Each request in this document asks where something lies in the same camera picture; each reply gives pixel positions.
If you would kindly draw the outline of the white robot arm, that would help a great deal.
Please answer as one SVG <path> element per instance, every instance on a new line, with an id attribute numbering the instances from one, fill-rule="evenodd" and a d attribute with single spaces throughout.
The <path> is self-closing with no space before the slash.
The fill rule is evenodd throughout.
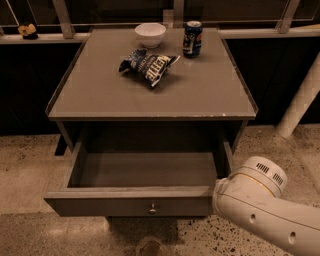
<path id="1" fill-rule="evenodd" d="M 320 256 L 320 209 L 283 200 L 287 181 L 271 160 L 250 157 L 216 181 L 214 212 L 294 256 Z"/>

